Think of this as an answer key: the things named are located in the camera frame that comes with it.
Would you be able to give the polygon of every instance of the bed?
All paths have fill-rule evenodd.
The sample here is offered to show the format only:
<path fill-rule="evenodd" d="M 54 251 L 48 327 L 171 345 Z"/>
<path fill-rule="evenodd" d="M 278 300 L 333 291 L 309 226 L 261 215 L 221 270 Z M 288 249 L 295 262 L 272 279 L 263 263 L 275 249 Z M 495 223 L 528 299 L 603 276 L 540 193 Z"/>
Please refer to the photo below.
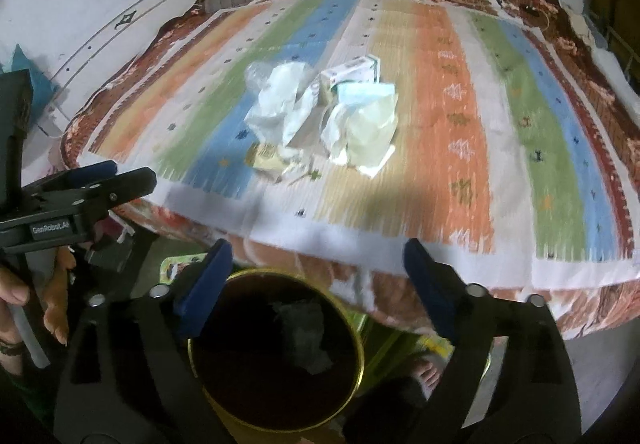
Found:
<path fill-rule="evenodd" d="M 374 179 L 316 157 L 295 183 L 244 163 L 243 72 L 371 53 L 398 89 L 396 153 Z M 96 90 L 67 167 L 150 166 L 119 210 L 153 231 L 228 239 L 238 261 L 305 275 L 381 323 L 426 333 L 402 270 L 418 237 L 492 294 L 542 294 L 566 338 L 640 315 L 640 132 L 558 0 L 198 0 Z"/>

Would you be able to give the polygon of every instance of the metal bolt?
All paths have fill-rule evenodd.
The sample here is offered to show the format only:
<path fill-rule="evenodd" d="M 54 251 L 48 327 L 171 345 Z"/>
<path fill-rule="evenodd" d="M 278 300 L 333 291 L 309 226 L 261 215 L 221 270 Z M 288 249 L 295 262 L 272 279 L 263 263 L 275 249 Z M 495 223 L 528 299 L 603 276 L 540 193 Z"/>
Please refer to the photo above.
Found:
<path fill-rule="evenodd" d="M 527 300 L 536 307 L 544 307 L 546 304 L 544 297 L 540 296 L 540 294 L 532 294 Z"/>
<path fill-rule="evenodd" d="M 169 286 L 164 283 L 158 283 L 158 285 L 154 285 L 149 291 L 149 296 L 152 298 L 161 298 L 165 294 L 169 292 Z"/>
<path fill-rule="evenodd" d="M 105 298 L 104 294 L 94 294 L 91 298 L 89 298 L 89 301 L 87 303 L 89 304 L 89 307 L 100 307 L 100 305 L 102 305 L 105 301 L 107 301 L 107 299 Z"/>
<path fill-rule="evenodd" d="M 487 290 L 478 283 L 470 283 L 466 286 L 466 293 L 469 296 L 474 296 L 476 298 L 481 298 L 487 294 Z"/>

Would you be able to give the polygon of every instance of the fingernail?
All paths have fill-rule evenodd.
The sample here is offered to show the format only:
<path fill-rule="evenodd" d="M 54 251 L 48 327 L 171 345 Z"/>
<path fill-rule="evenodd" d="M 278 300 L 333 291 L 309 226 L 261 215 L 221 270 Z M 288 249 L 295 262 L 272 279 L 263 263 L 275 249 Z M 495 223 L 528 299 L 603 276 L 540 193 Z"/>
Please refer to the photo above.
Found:
<path fill-rule="evenodd" d="M 66 332 L 60 327 L 56 329 L 56 339 L 66 346 Z"/>
<path fill-rule="evenodd" d="M 14 287 L 11 291 L 11 294 L 17 299 L 21 304 L 27 303 L 29 299 L 29 288 L 28 287 Z"/>

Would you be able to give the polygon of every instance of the blue stripe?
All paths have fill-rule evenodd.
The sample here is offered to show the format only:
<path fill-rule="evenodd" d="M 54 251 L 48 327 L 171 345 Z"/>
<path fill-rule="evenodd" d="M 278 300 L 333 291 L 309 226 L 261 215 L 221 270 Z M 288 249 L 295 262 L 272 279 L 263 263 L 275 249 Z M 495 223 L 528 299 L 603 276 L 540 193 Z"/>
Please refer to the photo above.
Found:
<path fill-rule="evenodd" d="M 266 51 L 262 59 L 274 62 L 295 59 L 315 65 L 356 2 L 323 0 L 286 44 L 275 52 Z M 254 174 L 244 164 L 247 150 L 257 141 L 244 123 L 244 117 L 254 100 L 254 95 L 244 92 L 235 108 L 211 132 L 184 177 L 184 183 L 225 197 L 242 196 Z M 220 166 L 221 160 L 225 161 L 226 166 Z"/>
<path fill-rule="evenodd" d="M 564 142 L 574 165 L 580 199 L 584 207 L 587 250 L 593 251 L 592 258 L 597 261 L 615 259 L 618 256 L 618 244 L 612 205 L 609 202 L 593 148 L 582 130 L 574 108 L 564 89 L 546 66 L 538 49 L 531 45 L 522 30 L 504 20 L 500 20 L 500 26 L 511 45 L 529 64 L 536 79 L 536 85 L 558 119 Z"/>

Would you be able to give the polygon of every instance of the human hand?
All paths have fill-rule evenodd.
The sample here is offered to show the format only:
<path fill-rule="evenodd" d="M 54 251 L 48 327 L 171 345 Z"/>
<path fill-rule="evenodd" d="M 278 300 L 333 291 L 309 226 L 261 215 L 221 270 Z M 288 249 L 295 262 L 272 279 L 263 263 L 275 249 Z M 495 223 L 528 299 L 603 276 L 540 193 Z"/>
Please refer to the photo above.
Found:
<path fill-rule="evenodd" d="M 66 319 L 67 271 L 76 267 L 76 259 L 68 247 L 59 247 L 51 280 L 44 288 L 44 326 L 55 338 L 66 345 L 69 325 Z M 25 305 L 29 300 L 29 288 L 11 271 L 0 265 L 0 340 L 15 345 L 22 341 L 14 324 L 9 307 Z"/>

